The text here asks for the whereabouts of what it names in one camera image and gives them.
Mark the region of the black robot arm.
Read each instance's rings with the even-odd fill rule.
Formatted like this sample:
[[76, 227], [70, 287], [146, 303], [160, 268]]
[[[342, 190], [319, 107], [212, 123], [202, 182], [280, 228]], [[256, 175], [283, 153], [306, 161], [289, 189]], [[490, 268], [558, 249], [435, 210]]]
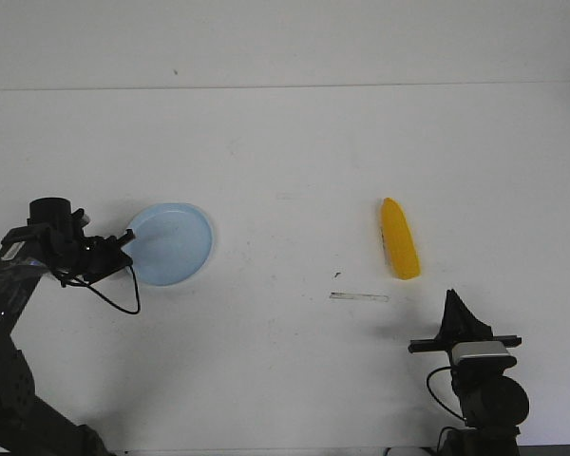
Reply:
[[8, 455], [106, 455], [99, 433], [76, 425], [36, 393], [23, 352], [11, 333], [45, 275], [62, 287], [91, 290], [133, 260], [124, 246], [135, 235], [89, 237], [84, 209], [63, 198], [29, 205], [26, 225], [10, 229], [0, 246], [0, 447]]
[[[409, 342], [411, 353], [445, 352], [448, 364], [431, 371], [426, 388], [433, 400], [460, 420], [464, 427], [445, 426], [430, 455], [518, 455], [519, 425], [528, 417], [530, 402], [526, 391], [506, 370], [517, 364], [509, 350], [520, 346], [515, 335], [496, 335], [479, 320], [464, 301], [450, 289], [446, 292], [444, 313], [437, 334], [431, 339]], [[447, 371], [460, 410], [437, 397], [432, 377]]]

